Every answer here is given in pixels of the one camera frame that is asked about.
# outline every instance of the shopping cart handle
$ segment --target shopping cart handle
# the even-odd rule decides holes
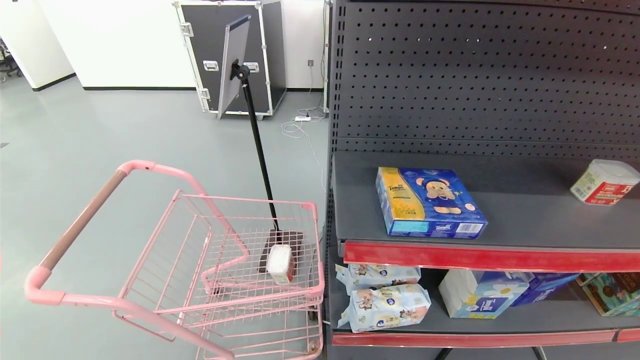
[[[181,177],[185,179],[199,195],[206,195],[204,189],[200,186],[198,181],[195,180],[191,174],[186,171],[166,167],[164,165],[158,165],[152,161],[132,160],[122,164],[118,167],[115,174],[107,181],[107,183],[100,189],[98,194],[89,202],[89,205],[82,211],[80,216],[74,221],[73,224],[65,231],[62,237],[53,245],[53,248],[44,257],[40,265],[34,267],[24,285],[24,294],[32,302],[45,305],[58,305],[60,304],[62,297],[64,297],[64,291],[56,290],[42,290],[41,287],[51,276],[51,271],[56,267],[60,259],[65,255],[69,247],[74,243],[78,235],[82,232],[84,227],[89,223],[93,216],[98,212],[102,205],[107,201],[109,196],[116,190],[118,185],[129,175],[133,170],[148,170],[153,172],[159,172],[161,174],[171,175],[175,177]]]

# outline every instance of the pegboard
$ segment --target pegboard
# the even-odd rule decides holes
[[[638,14],[637,1],[337,1],[331,149],[638,160]]]
[[[353,0],[353,1],[384,1],[387,3],[407,0]],[[449,0],[448,2],[469,3],[469,0]],[[550,6],[556,8],[579,8],[583,10],[600,10],[613,13],[640,14],[640,1],[637,0],[493,0],[491,3],[523,4],[533,6]]]

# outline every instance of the tissue box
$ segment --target tissue box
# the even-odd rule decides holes
[[[450,317],[495,319],[528,287],[522,273],[453,269],[438,289]]]
[[[640,272],[600,274],[582,289],[604,316],[640,316]]]
[[[601,274],[600,272],[584,272],[580,274],[575,281],[578,283],[578,285],[585,286],[589,284],[591,281],[593,281],[593,279],[598,277],[598,275],[600,274]]]
[[[363,332],[414,325],[424,319],[430,306],[429,293],[418,284],[354,290],[338,326],[349,323],[351,331]]]
[[[453,170],[378,168],[389,235],[475,239],[487,221]]]
[[[336,278],[344,284],[347,294],[353,290],[377,290],[390,285],[417,284],[420,268],[391,265],[335,265]]]
[[[529,281],[529,288],[511,306],[520,306],[545,300],[549,295],[565,287],[580,275],[561,272],[526,272],[523,274],[525,279]]]

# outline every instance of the white wall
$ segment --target white wall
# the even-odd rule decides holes
[[[172,0],[40,0],[83,86],[194,86]],[[282,0],[287,86],[321,87],[323,0]]]
[[[287,87],[321,88],[323,0],[282,0]],[[313,84],[307,60],[314,61]]]
[[[170,0],[41,0],[83,86],[194,86]]]
[[[0,37],[32,88],[74,72],[37,0],[0,1]]]

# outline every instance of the shopping cart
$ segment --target shopping cart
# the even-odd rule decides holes
[[[133,170],[181,177],[178,190],[117,297],[42,289],[52,270],[118,185]],[[269,215],[268,204],[279,217]],[[285,286],[259,271],[273,222],[297,234],[296,273]],[[93,306],[159,338],[199,347],[197,359],[315,359],[322,351],[324,275],[317,211],[309,202],[208,196],[185,171],[149,161],[118,168],[40,265],[27,276],[35,304]]]

